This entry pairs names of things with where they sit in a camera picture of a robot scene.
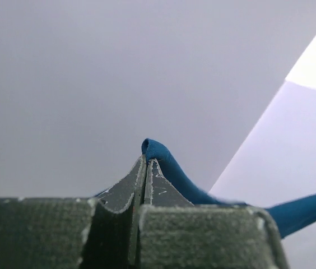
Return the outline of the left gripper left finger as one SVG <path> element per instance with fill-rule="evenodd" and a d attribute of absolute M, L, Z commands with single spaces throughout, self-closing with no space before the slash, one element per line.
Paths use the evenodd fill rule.
<path fill-rule="evenodd" d="M 0 268 L 133 268 L 146 161 L 94 197 L 0 198 Z"/>

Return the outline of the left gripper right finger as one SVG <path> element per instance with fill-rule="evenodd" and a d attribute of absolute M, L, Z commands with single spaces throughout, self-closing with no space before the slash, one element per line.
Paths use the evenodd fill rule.
<path fill-rule="evenodd" d="M 275 222 L 252 206 L 195 206 L 147 169 L 140 212 L 141 268 L 288 268 Z"/>

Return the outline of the blue t-shirt with print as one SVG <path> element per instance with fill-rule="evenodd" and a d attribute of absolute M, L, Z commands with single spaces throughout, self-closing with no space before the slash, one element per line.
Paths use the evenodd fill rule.
<path fill-rule="evenodd" d="M 147 138 L 141 145 L 143 159 L 156 159 L 163 176 L 194 205 L 248 206 L 245 202 L 228 202 L 199 189 L 183 172 L 168 148 Z M 265 209 L 276 222 L 282 238 L 316 222 L 316 194 Z"/>

